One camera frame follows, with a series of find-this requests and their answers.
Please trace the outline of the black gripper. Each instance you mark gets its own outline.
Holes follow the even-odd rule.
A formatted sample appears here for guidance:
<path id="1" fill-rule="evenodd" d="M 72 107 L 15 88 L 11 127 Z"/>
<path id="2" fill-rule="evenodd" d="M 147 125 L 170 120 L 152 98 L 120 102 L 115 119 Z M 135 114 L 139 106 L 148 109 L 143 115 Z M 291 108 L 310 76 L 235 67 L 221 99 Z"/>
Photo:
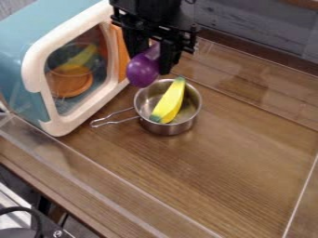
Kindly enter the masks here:
<path id="1" fill-rule="evenodd" d="M 159 73 L 166 75 L 179 63 L 182 52 L 195 51 L 198 26 L 180 6 L 114 6 L 112 24 L 122 28 L 130 57 L 160 43 Z"/>

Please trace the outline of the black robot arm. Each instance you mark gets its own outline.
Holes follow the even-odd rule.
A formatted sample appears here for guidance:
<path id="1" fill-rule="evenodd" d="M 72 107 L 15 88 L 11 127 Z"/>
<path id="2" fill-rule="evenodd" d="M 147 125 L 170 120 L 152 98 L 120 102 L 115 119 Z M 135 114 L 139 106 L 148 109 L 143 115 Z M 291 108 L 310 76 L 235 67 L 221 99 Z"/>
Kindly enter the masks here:
<path id="1" fill-rule="evenodd" d="M 112 24 L 122 28 L 132 58 L 159 42 L 159 73 L 168 74 L 182 52 L 195 51 L 199 28 L 182 11 L 184 0 L 110 0 Z"/>

